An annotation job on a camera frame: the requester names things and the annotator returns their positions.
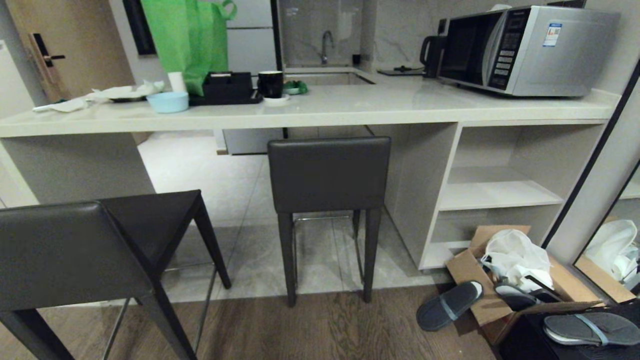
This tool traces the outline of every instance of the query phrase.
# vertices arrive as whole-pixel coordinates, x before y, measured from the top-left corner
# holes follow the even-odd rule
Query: white plastic bag
[[[519,230],[507,229],[495,233],[487,243],[480,262],[498,277],[507,277],[510,284],[518,286],[524,292],[540,289],[540,286],[524,278],[527,275],[553,289],[554,283],[549,274],[551,262],[547,251],[534,245]]]
[[[602,224],[584,253],[602,270],[621,281],[637,268],[637,254],[630,256],[637,233],[638,229],[631,220]]]

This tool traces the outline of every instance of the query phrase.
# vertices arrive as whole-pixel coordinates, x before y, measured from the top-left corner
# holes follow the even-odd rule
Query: marble backsplash
[[[377,1],[372,67],[421,67],[420,47],[425,37],[436,35],[443,18],[484,12],[495,4],[523,6],[541,0],[370,0]]]
[[[320,65],[322,35],[330,65],[351,64],[361,54],[366,68],[422,66],[420,47],[443,18],[484,12],[495,4],[523,6],[546,0],[280,0],[284,63]]]
[[[329,30],[335,47],[327,41],[328,64],[351,64],[351,55],[360,53],[362,1],[280,0],[284,63],[320,65],[323,33]]]

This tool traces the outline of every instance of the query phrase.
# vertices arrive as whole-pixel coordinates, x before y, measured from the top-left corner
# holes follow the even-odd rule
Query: gray bar stool
[[[195,360],[160,283],[192,220],[215,265],[197,351],[216,269],[231,287],[200,190],[1,210],[0,322],[37,358],[70,360],[36,309],[135,298],[178,357]]]
[[[278,213],[287,300],[296,304],[297,264],[293,213],[353,210],[358,249],[360,210],[366,213],[363,299],[371,301],[381,210],[385,201],[389,137],[279,140],[268,144],[273,204]]]

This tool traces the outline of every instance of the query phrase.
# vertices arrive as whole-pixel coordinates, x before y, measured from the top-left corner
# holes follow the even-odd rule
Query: light blue bowl
[[[189,108],[186,92],[161,92],[147,96],[147,101],[156,113],[179,113]]]

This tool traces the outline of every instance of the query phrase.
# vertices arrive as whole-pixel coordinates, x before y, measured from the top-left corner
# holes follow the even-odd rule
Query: green item
[[[285,93],[289,95],[302,95],[309,92],[307,84],[304,81],[287,81],[284,84]]]
[[[232,5],[228,12],[225,7]],[[142,0],[164,71],[182,72],[187,91],[203,96],[210,71],[228,71],[227,21],[236,17],[232,0]]]

